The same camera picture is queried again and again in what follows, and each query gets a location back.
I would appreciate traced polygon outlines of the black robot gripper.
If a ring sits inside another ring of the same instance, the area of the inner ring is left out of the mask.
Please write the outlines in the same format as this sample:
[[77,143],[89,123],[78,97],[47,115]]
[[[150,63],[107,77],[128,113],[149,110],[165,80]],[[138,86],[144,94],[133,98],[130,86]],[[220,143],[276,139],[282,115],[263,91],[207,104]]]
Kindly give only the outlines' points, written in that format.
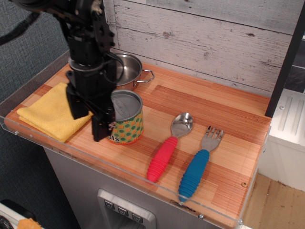
[[92,116],[92,134],[96,142],[110,136],[116,127],[115,111],[111,94],[116,88],[116,61],[100,62],[85,66],[69,61],[71,70],[66,73],[69,79],[66,95],[72,117],[79,119]]

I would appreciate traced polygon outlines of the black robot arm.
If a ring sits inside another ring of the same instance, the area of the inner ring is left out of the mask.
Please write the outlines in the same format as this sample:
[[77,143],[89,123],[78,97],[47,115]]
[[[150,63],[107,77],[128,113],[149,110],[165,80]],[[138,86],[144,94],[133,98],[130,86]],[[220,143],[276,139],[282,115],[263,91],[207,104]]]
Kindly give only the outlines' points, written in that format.
[[15,0],[18,7],[31,12],[32,23],[39,13],[53,15],[70,50],[66,89],[71,114],[78,119],[93,113],[94,141],[111,135],[115,111],[111,94],[116,88],[118,58],[110,52],[114,33],[110,30],[101,0]]

